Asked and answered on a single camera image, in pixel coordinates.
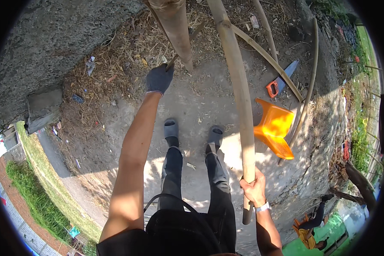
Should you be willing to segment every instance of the metal watch band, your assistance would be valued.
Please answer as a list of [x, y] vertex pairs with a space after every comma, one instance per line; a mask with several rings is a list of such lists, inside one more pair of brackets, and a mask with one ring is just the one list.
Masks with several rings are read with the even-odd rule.
[[263, 204], [262, 206], [260, 207], [254, 207], [254, 210], [255, 212], [258, 212], [258, 211], [265, 211], [267, 209], [270, 209], [270, 206], [269, 206], [269, 202], [266, 201], [265, 204]]

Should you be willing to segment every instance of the orange plastic chair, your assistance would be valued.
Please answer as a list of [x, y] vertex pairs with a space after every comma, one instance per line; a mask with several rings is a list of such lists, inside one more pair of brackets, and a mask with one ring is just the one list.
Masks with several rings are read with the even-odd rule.
[[307, 216], [307, 213], [304, 213], [304, 220], [300, 223], [297, 219], [294, 219], [294, 223], [295, 223], [295, 225], [292, 225], [292, 227], [293, 227], [293, 229], [296, 231], [296, 233], [297, 233], [297, 236], [300, 236], [299, 235], [299, 233], [298, 233], [298, 227], [301, 225], [301, 224], [303, 224], [303, 223], [305, 223], [305, 222], [307, 222], [307, 221], [309, 221], [309, 217]]
[[294, 114], [259, 98], [255, 99], [263, 107], [260, 124], [253, 128], [255, 137], [265, 143], [276, 156], [294, 159], [294, 155], [284, 137], [289, 132]]

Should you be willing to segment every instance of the person in yellow shirt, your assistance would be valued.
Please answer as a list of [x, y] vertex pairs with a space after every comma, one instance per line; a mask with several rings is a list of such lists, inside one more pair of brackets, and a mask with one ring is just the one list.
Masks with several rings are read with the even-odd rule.
[[310, 219], [305, 223], [300, 224], [300, 226], [298, 227], [299, 238], [307, 249], [311, 250], [317, 248], [322, 251], [327, 246], [328, 238], [326, 240], [316, 243], [316, 240], [314, 239], [313, 229], [315, 227], [320, 226], [320, 223], [323, 220], [324, 216], [324, 204], [333, 197], [333, 194], [322, 196], [321, 203], [319, 205], [319, 208], [317, 209], [316, 217], [314, 219]]

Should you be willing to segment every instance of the person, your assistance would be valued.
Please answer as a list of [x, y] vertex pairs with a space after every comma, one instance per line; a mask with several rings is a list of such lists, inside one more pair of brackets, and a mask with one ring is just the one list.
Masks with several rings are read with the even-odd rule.
[[[161, 180], [158, 211], [144, 231], [144, 179], [156, 111], [160, 98], [174, 74], [166, 64], [147, 75], [147, 92], [122, 142], [118, 174], [110, 199], [108, 220], [103, 228], [97, 255], [230, 255], [235, 253], [236, 223], [228, 174], [221, 166], [217, 151], [224, 130], [212, 126], [205, 146], [205, 163], [210, 183], [208, 213], [197, 213], [182, 201], [180, 186], [182, 154], [178, 127], [174, 118], [164, 122], [168, 143]], [[253, 182], [240, 181], [246, 197], [256, 207], [257, 244], [262, 255], [282, 255], [279, 233], [271, 218], [265, 197], [265, 176], [256, 169]]]
[[299, 238], [303, 242], [304, 246], [306, 246], [307, 249], [311, 250], [311, 249], [317, 248], [320, 251], [322, 251], [324, 248], [326, 248], [328, 238], [316, 243], [316, 240], [314, 239], [314, 228], [320, 226], [320, 223], [324, 217], [323, 216], [324, 204], [328, 200], [332, 199], [333, 197], [334, 197], [333, 194], [322, 196], [320, 205], [317, 209], [316, 217], [299, 225], [298, 227]]

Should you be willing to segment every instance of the gray work glove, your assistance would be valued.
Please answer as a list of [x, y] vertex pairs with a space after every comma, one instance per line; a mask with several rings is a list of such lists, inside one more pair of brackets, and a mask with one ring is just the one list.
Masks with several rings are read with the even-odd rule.
[[166, 67], [167, 64], [164, 63], [149, 71], [147, 75], [146, 93], [160, 93], [162, 96], [164, 95], [171, 84], [172, 78], [174, 78], [174, 65], [171, 65], [167, 72], [165, 72]]

